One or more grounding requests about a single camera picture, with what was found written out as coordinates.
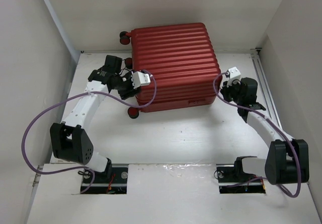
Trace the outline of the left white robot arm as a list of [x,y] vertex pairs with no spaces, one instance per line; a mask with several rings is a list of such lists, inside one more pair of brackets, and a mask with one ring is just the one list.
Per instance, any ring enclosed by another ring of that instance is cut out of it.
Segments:
[[53,123],[50,127],[54,157],[88,167],[101,182],[109,181],[112,162],[94,149],[86,130],[100,104],[112,90],[117,90],[118,100],[124,102],[139,93],[142,86],[149,84],[149,75],[133,71],[131,58],[107,55],[104,65],[89,75],[84,94],[72,111],[61,123]]

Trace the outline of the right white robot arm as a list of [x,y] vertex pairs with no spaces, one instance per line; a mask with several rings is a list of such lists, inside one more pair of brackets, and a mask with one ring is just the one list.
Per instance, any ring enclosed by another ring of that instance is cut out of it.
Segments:
[[236,77],[223,82],[223,99],[234,102],[239,116],[269,147],[265,176],[273,184],[294,184],[309,180],[308,144],[295,139],[275,125],[266,108],[257,102],[258,83],[252,78]]

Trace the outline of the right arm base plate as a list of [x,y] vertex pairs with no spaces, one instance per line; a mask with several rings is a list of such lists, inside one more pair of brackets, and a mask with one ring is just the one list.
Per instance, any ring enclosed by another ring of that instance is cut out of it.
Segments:
[[257,176],[244,172],[237,173],[234,165],[217,165],[214,178],[218,181],[220,194],[265,194],[266,188],[262,179],[249,183]]

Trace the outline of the red suitcase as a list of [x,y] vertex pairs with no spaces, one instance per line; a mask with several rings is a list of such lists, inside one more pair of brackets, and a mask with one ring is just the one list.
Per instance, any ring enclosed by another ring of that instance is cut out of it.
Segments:
[[125,65],[147,70],[156,84],[142,87],[135,96],[140,108],[127,111],[135,119],[140,112],[156,112],[210,105],[221,73],[210,37],[203,23],[136,28],[119,34],[120,43],[131,44]]

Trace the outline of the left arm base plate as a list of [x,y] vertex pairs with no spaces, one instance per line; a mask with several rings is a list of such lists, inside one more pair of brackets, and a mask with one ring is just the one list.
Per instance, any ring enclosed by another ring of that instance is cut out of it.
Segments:
[[88,170],[78,171],[82,176],[80,186],[81,194],[126,194],[128,180],[128,165],[113,165],[110,178],[103,173],[95,172],[93,184],[88,188],[92,180],[92,173]]

